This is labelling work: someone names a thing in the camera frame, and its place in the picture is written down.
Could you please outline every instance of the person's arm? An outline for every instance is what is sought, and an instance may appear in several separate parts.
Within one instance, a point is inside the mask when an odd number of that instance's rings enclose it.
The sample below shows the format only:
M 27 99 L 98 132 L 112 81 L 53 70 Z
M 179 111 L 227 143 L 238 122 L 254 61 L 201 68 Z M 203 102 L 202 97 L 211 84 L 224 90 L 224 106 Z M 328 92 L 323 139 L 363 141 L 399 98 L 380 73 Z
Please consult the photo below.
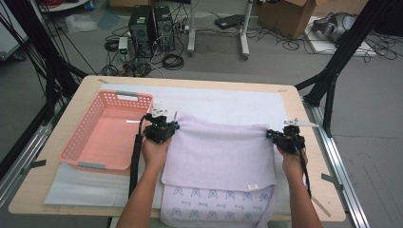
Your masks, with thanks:
M 282 168 L 288 180 L 290 188 L 290 208 L 291 222 L 293 227 L 297 228 L 317 228 L 323 227 L 320 223 L 317 211 L 309 198 L 308 192 L 302 181 L 303 171 L 299 156 L 287 153 L 278 148 L 278 151 L 284 158 Z
M 145 170 L 119 218 L 117 228 L 149 227 L 158 174 L 165 163 L 166 148 L 169 143 L 170 140 L 161 144 L 150 140 L 143 143 Z

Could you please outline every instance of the black box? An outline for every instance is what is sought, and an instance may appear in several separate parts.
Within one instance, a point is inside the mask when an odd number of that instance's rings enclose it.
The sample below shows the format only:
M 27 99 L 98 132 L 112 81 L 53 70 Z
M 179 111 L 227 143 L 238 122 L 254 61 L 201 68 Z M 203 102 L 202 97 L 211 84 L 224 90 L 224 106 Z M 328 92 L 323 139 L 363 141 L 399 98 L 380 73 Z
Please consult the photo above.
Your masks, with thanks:
M 174 29 L 171 12 L 168 6 L 154 8 L 155 21 L 157 25 L 157 39 L 161 51 L 174 50 Z
M 152 57 L 152 44 L 157 39 L 150 6 L 135 6 L 128 22 L 136 57 Z

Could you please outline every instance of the white towel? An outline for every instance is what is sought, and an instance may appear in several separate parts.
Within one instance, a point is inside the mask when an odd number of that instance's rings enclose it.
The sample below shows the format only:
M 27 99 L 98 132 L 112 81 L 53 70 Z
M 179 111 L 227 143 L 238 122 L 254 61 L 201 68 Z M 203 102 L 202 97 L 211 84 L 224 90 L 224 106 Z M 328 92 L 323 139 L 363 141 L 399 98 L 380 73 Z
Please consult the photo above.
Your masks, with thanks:
M 268 125 L 209 123 L 178 112 L 163 170 L 162 221 L 175 227 L 265 227 L 276 173 Z

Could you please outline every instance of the basket handle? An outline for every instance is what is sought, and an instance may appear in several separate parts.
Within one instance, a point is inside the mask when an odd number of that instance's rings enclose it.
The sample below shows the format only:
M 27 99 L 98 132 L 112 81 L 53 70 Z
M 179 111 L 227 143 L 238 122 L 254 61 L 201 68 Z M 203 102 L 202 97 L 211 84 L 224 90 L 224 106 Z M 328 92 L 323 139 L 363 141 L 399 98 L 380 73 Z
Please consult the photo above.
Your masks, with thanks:
M 87 167 L 87 168 L 106 169 L 106 164 L 91 163 L 91 162 L 84 162 L 84 161 L 79 161 L 78 166 Z
M 117 95 L 127 96 L 127 97 L 137 97 L 137 92 L 128 92 L 128 91 L 116 91 Z

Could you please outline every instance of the fabric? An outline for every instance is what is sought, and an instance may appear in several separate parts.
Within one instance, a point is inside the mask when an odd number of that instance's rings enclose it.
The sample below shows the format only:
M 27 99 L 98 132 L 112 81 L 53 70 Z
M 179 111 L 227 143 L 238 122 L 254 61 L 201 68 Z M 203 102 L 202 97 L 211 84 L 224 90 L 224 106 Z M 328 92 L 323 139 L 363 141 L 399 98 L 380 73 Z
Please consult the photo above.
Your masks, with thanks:
M 178 112 L 162 182 L 162 221 L 175 227 L 266 227 L 275 202 L 268 125 L 209 123 Z

